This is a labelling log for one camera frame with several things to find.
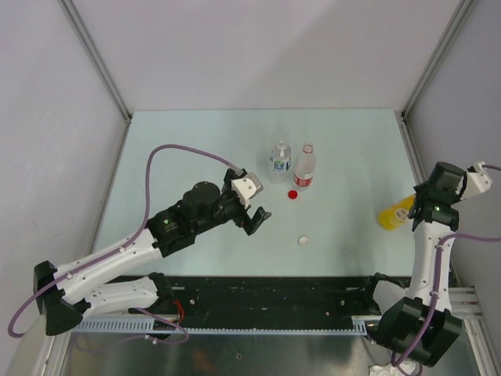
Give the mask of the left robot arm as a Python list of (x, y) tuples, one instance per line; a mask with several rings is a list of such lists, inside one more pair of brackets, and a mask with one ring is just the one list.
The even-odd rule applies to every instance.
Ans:
[(199, 182), (182, 199), (146, 221), (134, 235), (90, 256), (55, 266), (49, 261), (34, 268), (38, 311), (45, 333), (56, 336), (74, 329), (90, 316), (121, 309), (168, 311), (173, 292), (166, 276), (151, 273), (129, 282), (117, 277), (135, 267), (159, 261), (194, 244), (198, 235), (229, 221), (253, 235), (270, 217), (264, 208), (248, 215), (251, 199), (263, 185), (250, 172), (229, 169), (223, 186)]

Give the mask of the white bottle cap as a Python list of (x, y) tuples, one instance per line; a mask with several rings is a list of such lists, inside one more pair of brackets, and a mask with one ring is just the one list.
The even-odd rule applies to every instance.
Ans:
[(300, 237), (297, 242), (301, 247), (309, 246), (309, 238), (306, 236)]

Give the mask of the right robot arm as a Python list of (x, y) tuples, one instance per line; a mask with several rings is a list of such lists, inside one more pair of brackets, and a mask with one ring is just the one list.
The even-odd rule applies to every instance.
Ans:
[(391, 351), (391, 365), (401, 369), (407, 360), (433, 367), (463, 330), (449, 301), (449, 260), (459, 212), (453, 208), (467, 186), (466, 172), (438, 162), (426, 182), (415, 186), (409, 211), (415, 244), (413, 273), (408, 288), (377, 273), (361, 294), (370, 314), (381, 313), (372, 339)]

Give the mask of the red bottle cap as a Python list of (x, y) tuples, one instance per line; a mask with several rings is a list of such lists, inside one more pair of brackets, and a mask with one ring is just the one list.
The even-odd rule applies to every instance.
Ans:
[(295, 200), (297, 199), (298, 197), (298, 192), (296, 190), (289, 190), (288, 193), (287, 193), (287, 196), (291, 199), (291, 200)]

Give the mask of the blue white label water bottle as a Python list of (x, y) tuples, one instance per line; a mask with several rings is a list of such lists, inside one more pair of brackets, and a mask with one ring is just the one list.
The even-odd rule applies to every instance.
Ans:
[(291, 165), (291, 148), (285, 141), (279, 141), (272, 149), (270, 155), (271, 180), (274, 183), (283, 182), (289, 173)]

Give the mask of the red label water bottle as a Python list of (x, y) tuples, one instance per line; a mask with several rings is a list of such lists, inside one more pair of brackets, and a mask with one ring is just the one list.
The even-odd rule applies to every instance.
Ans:
[(294, 169), (294, 184), (299, 188), (308, 188), (312, 184), (316, 166), (315, 150), (312, 143), (305, 143), (297, 156)]

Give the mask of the yellow juice bottle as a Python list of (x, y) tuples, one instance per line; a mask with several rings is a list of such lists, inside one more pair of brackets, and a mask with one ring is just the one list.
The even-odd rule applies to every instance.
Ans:
[(409, 219), (409, 212), (415, 200), (414, 195), (410, 195), (397, 204), (384, 209), (377, 218), (379, 225), (385, 230), (396, 230), (406, 224)]

